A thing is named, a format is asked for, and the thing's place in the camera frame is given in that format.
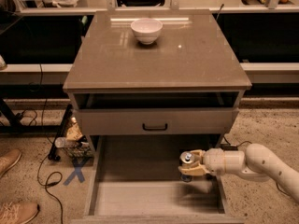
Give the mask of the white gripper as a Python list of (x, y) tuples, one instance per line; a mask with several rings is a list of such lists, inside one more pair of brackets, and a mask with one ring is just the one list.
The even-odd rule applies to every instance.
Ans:
[(225, 173), (224, 151), (220, 148), (212, 148), (208, 151), (202, 149), (187, 152), (186, 160), (195, 161), (203, 159), (203, 164), (191, 166), (179, 166), (178, 170), (184, 175), (203, 176), (223, 175)]

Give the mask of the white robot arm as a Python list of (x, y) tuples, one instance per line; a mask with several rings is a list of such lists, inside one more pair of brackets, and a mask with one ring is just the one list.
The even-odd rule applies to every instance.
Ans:
[(211, 148), (180, 155), (179, 171), (185, 176), (236, 175), (252, 181), (273, 179), (299, 202), (299, 173), (261, 144), (250, 144), (244, 151)]

